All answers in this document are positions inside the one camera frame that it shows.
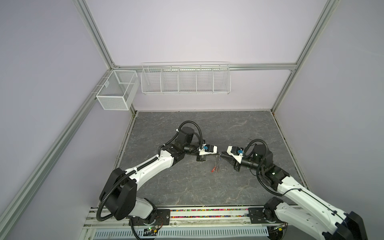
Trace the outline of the metal keyring with shoe plate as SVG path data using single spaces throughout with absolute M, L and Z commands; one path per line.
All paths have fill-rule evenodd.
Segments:
M 216 159 L 216 162 L 215 162 L 215 166 L 217 166 L 217 169 L 215 172 L 218 172 L 219 171 L 219 168 L 220 168 L 220 161 L 221 161 L 221 154 L 217 156 L 217 159 Z

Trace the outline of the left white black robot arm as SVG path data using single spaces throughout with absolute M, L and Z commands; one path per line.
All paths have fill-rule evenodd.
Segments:
M 201 128 L 195 122 L 182 122 L 176 134 L 158 147 L 156 155 L 133 168 L 116 168 L 111 172 L 99 197 L 97 221 L 139 218 L 146 225 L 153 224 L 159 214 L 158 208 L 148 199 L 137 196 L 140 187 L 186 155 L 195 156 L 198 162 L 203 162 L 208 155 L 217 153 L 218 147 L 205 143 Z

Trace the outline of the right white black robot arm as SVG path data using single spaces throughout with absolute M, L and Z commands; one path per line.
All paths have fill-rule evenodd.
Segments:
M 236 171 L 245 167 L 273 194 L 261 217 L 292 225 L 317 240 L 366 240 L 363 218 L 327 203 L 273 162 L 267 143 L 252 140 L 245 148 L 229 146 L 221 153 Z

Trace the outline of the white mesh box basket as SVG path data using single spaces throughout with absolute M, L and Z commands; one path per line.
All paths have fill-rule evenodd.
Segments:
M 96 97 L 104 110 L 129 111 L 139 86 L 136 71 L 112 70 Z

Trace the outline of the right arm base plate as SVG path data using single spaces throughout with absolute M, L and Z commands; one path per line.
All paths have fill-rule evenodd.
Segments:
M 247 217 L 250 218 L 252 224 L 262 224 L 262 223 L 283 223 L 278 219 L 275 210 L 277 210 L 278 205 L 284 203 L 280 198 L 273 197 L 268 200 L 262 207 L 250 207 L 248 208 Z

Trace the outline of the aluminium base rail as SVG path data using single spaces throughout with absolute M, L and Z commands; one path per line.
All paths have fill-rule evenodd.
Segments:
M 267 221 L 262 218 L 263 206 L 176 206 L 158 207 L 156 225 L 164 221 L 163 228 L 178 227 L 248 227 L 248 226 L 279 226 L 283 222 L 276 220 Z M 129 227 L 130 220 L 116 220 L 110 218 L 99 222 L 96 219 L 97 209 L 91 209 L 83 228 L 118 228 Z

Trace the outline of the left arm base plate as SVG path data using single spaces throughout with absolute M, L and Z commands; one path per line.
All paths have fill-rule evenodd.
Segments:
M 134 226 L 168 226 L 171 220 L 170 209 L 157 209 L 146 218 L 142 219 L 139 217 L 133 218 Z

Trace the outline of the aluminium frame profiles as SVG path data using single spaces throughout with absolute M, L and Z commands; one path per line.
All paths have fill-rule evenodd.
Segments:
M 325 1 L 89 1 L 113 62 L 292 63 Z M 72 1 L 1 1 L 1 211 L 105 73 Z M 60 162 L 10 239 L 75 239 L 111 161 Z

